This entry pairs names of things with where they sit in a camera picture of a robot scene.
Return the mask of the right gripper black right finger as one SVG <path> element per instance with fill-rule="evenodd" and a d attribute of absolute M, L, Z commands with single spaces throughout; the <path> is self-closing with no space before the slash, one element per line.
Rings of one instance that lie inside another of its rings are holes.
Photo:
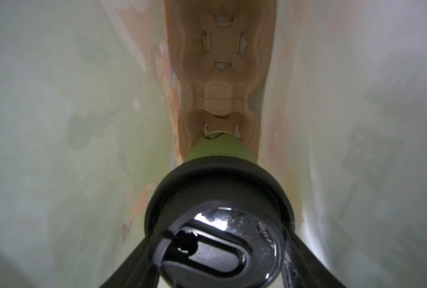
<path fill-rule="evenodd" d="M 345 288 L 291 230 L 286 230 L 286 246 L 281 268 L 285 288 Z"/>

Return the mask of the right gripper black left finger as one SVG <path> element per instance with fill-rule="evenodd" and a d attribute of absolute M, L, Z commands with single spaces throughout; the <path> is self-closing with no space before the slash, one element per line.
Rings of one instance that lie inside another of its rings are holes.
<path fill-rule="evenodd" d="M 151 236 L 146 235 L 101 288 L 156 288 L 159 283 L 159 272 L 152 263 L 152 255 Z"/>

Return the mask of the green paper coffee cup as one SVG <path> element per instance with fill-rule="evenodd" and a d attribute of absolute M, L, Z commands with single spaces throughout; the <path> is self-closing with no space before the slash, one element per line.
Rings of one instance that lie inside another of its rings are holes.
<path fill-rule="evenodd" d="M 257 160 L 242 141 L 227 132 L 212 132 L 202 137 L 188 153 L 183 164 L 206 157 L 230 157 L 257 164 Z"/>

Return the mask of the white paper takeout bag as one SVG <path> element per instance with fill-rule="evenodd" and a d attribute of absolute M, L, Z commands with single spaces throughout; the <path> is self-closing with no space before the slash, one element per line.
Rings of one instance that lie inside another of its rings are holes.
<path fill-rule="evenodd" d="M 0 287 L 97 288 L 182 162 L 163 1 L 0 1 Z M 259 164 L 349 288 L 427 288 L 427 1 L 278 1 Z"/>

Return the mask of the brown pulp carrier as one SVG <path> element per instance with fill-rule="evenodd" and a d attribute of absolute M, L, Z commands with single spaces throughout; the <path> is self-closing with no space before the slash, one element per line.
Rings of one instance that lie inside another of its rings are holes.
<path fill-rule="evenodd" d="M 182 158 L 204 132 L 238 132 L 258 156 L 260 123 L 250 95 L 268 73 L 275 1 L 166 1 L 170 61 L 182 85 Z"/>

